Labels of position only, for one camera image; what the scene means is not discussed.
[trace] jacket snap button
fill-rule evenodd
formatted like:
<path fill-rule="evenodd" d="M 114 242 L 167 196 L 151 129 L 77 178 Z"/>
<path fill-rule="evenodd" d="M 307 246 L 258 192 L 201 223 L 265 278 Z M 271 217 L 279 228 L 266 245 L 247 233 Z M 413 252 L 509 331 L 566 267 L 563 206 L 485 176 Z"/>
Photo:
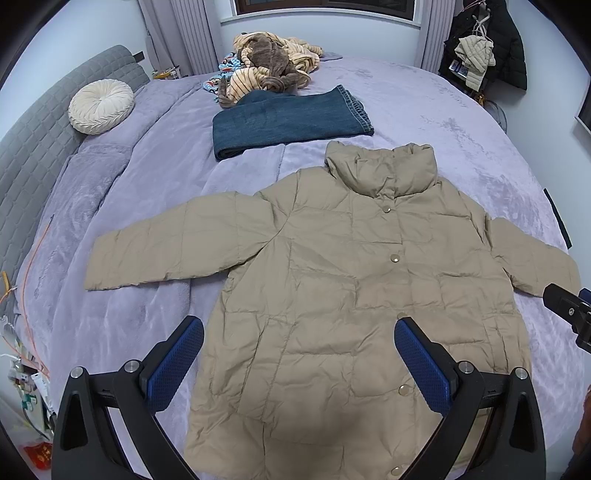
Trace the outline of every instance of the jacket snap button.
<path fill-rule="evenodd" d="M 403 397 L 406 397 L 407 395 L 409 395 L 411 390 L 412 390 L 412 388 L 410 385 L 404 384 L 404 385 L 400 385 L 400 387 L 398 388 L 398 393 L 400 395 L 402 395 Z"/>

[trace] metal screw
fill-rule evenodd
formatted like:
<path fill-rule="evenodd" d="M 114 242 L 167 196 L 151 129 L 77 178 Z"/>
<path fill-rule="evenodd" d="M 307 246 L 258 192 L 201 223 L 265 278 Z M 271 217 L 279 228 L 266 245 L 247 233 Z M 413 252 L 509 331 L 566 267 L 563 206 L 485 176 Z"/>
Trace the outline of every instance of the metal screw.
<path fill-rule="evenodd" d="M 132 374 L 139 368 L 139 362 L 137 360 L 130 360 L 123 366 L 127 373 Z"/>
<path fill-rule="evenodd" d="M 471 374 L 474 371 L 474 365 L 466 361 L 460 362 L 457 367 L 460 369 L 460 372 L 465 374 Z"/>
<path fill-rule="evenodd" d="M 515 375 L 521 380 L 525 380 L 528 377 L 527 370 L 521 367 L 515 369 Z"/>
<path fill-rule="evenodd" d="M 84 369 L 82 367 L 74 367 L 70 372 L 70 376 L 72 378 L 79 378 L 84 373 Z"/>

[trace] blue gripper pad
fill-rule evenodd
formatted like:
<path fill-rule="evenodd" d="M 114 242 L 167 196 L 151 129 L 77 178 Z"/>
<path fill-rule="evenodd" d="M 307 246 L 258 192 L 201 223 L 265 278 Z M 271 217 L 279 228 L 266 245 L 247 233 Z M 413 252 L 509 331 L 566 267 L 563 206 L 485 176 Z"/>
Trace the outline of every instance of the blue gripper pad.
<path fill-rule="evenodd" d="M 194 317 L 148 379 L 145 399 L 152 415 L 165 410 L 170 404 L 201 350 L 204 336 L 201 320 Z"/>
<path fill-rule="evenodd" d="M 586 288 L 582 289 L 579 292 L 579 298 L 583 300 L 585 303 L 591 305 L 591 291 L 587 290 Z"/>
<path fill-rule="evenodd" d="M 396 322 L 394 344 L 429 408 L 447 415 L 452 407 L 449 382 L 404 320 Z"/>

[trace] folded blue jeans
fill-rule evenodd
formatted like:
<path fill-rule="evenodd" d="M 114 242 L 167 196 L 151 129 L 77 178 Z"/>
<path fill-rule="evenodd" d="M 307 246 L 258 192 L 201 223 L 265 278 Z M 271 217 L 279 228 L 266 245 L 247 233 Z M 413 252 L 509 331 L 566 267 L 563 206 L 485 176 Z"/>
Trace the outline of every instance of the folded blue jeans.
<path fill-rule="evenodd" d="M 213 150 L 218 160 L 250 148 L 373 134 L 363 105 L 342 85 L 303 96 L 253 90 L 213 117 Z"/>

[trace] white curtain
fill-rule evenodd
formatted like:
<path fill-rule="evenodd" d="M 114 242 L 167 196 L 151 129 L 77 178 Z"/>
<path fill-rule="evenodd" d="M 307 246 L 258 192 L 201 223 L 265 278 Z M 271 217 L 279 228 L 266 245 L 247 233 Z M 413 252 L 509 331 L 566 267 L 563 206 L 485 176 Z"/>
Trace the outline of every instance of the white curtain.
<path fill-rule="evenodd" d="M 456 0 L 423 0 L 415 67 L 437 73 L 443 58 L 443 42 L 449 37 L 455 7 Z"/>

